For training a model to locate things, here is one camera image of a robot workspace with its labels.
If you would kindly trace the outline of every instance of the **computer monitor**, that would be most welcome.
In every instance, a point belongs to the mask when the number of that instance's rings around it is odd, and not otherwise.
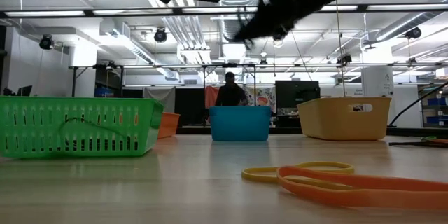
[[[17,96],[29,96],[31,94],[32,88],[32,85],[19,88],[19,90],[17,91]]]

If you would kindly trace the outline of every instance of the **ceiling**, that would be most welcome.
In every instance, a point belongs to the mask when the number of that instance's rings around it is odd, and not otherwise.
[[[432,0],[338,0],[339,4],[403,4],[403,3],[426,3]],[[210,3],[195,2],[196,6],[210,6]],[[150,8],[149,0],[0,0],[0,9],[4,11],[11,10],[53,10],[53,9],[104,9],[104,8]],[[399,20],[408,13],[369,13],[366,16],[362,13],[340,14],[313,14],[299,21],[293,35],[289,34],[279,48],[274,46],[270,38],[261,38],[254,41],[251,51],[246,52],[243,62],[255,62],[260,60],[260,54],[266,53],[268,63],[291,64],[301,63],[300,55],[307,63],[326,63],[328,61],[336,62],[340,54],[334,53],[340,44],[349,42],[353,37],[359,36],[361,32],[379,31],[395,21]],[[220,33],[219,20],[212,16],[199,16],[199,23],[206,44],[210,47],[210,58],[212,62],[224,62],[222,56],[222,36]],[[178,53],[178,42],[168,31],[167,41],[156,43],[153,35],[157,27],[163,27],[165,24],[162,17],[108,17],[108,18],[71,18],[71,19],[46,19],[46,20],[24,20],[24,26],[33,27],[75,27],[84,33],[90,35],[99,42],[101,48],[98,52],[100,60],[115,60],[117,62],[126,62],[132,64],[136,56],[132,54],[125,46],[117,44],[114,40],[108,38],[105,34],[110,32],[104,28],[103,22],[111,22],[115,27],[120,27],[126,23],[132,31],[132,38],[146,51],[150,52],[161,64],[183,64]],[[92,27],[101,23],[101,31]],[[441,31],[448,27],[448,15],[446,13],[428,21],[419,26],[422,30],[420,41],[411,41],[410,47],[407,47],[407,40],[403,38],[393,38],[387,43],[392,47],[394,61],[405,62],[410,55],[418,55],[423,52],[433,50],[448,43],[448,31]],[[352,48],[347,48],[351,53],[353,60],[359,61],[361,48],[359,44]],[[448,58],[447,51],[435,53],[431,57],[423,59],[422,62],[443,62]],[[431,75],[435,68],[427,67],[420,69],[422,74]],[[276,68],[275,71],[305,71],[303,68]],[[273,69],[261,69],[260,71],[273,71]],[[336,72],[336,68],[326,71]],[[156,71],[138,71],[138,74],[160,74]]]

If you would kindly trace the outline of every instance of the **table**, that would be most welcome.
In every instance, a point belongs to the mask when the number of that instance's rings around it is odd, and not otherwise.
[[[184,135],[160,139],[139,158],[3,159],[0,223],[448,223],[443,211],[333,208],[241,180],[246,167],[325,160],[353,164],[359,174],[448,182],[445,149],[385,141],[271,135],[242,143]]]

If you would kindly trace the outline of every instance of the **blue plastic basket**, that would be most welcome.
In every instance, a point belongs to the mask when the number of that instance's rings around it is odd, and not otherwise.
[[[266,141],[271,108],[268,106],[220,106],[210,108],[214,141]]]

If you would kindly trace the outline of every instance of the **orange rubber band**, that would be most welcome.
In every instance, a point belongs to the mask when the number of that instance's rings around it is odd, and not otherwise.
[[[333,190],[295,183],[286,176],[302,176],[352,186]],[[448,209],[448,183],[409,178],[336,174],[299,167],[280,167],[279,185],[308,200],[338,207]]]

